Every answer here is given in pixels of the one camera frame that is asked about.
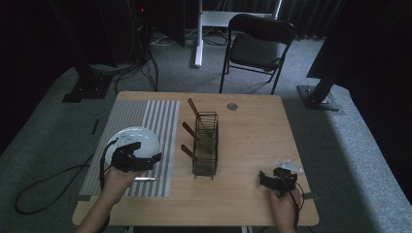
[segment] white striped mat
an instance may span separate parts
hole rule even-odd
[[[168,196],[179,107],[179,101],[116,100],[79,195],[99,195],[99,160],[110,138],[124,128],[143,126],[157,135],[162,155],[144,177],[158,178],[158,181],[134,182],[124,196]]]

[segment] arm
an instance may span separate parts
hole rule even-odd
[[[279,232],[295,233],[296,231],[293,224],[295,211],[298,211],[298,209],[296,209],[296,205],[294,204],[291,195],[287,192],[283,197],[280,197],[280,193],[272,189],[268,189],[268,192],[273,216]],[[296,200],[297,205],[300,205],[301,200],[299,190],[292,190],[292,195]]]
[[[142,174],[143,172],[124,173],[111,167],[106,176],[105,185],[100,196],[76,232],[96,232],[99,230],[109,216],[113,206],[121,200],[124,192],[133,182],[133,179],[140,177]]]

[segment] wire basket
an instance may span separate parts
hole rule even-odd
[[[197,159],[192,161],[192,172],[196,176],[214,178],[218,169],[219,124],[216,112],[199,112],[195,132],[200,141],[194,141],[193,151]]]

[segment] gray carpet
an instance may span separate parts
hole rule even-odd
[[[219,37],[208,39],[223,42]],[[322,43],[316,40],[293,42],[275,91],[284,101],[320,216],[318,225],[310,229],[299,227],[297,231],[410,232],[411,205],[396,183],[350,93],[340,86],[333,87],[331,94],[341,108],[338,114],[306,110],[299,98],[297,85],[316,85],[318,82],[306,79],[306,74]],[[219,91],[224,47],[205,44],[202,67],[195,68],[192,40],[188,40],[186,48],[169,44],[169,41],[159,41],[151,46],[159,71],[159,91]],[[100,65],[94,67],[111,69]],[[154,77],[155,65],[151,62],[149,67],[144,72]],[[73,232],[76,229],[71,217],[86,168],[62,197],[43,212],[18,214],[14,202],[17,194],[29,184],[84,163],[96,149],[116,98],[115,82],[105,99],[61,103],[77,78],[74,69],[70,69],[55,81],[0,157],[0,232]],[[140,72],[118,78],[121,78],[118,90],[153,90]],[[226,77],[223,93],[269,94],[272,85],[265,83],[267,78],[233,69]],[[30,211],[44,206],[58,195],[75,172],[30,190],[22,196],[20,207]],[[123,227],[110,227],[107,232],[124,231]],[[256,226],[254,232],[277,230]]]

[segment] stand base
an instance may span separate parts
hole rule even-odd
[[[333,96],[331,93],[327,95],[325,100],[318,104],[315,103],[311,97],[311,94],[313,90],[315,89],[315,86],[313,85],[298,85],[297,91],[300,94],[300,98],[302,98],[302,101],[306,107],[306,109],[309,110],[326,110],[326,111],[332,111],[338,115],[345,115],[343,110],[340,109],[339,105],[336,104],[335,100],[333,99]]]
[[[80,103],[82,99],[104,99],[112,81],[112,76],[98,77],[99,82],[94,89],[82,89],[81,80],[78,79],[72,92],[66,94],[62,103]]]

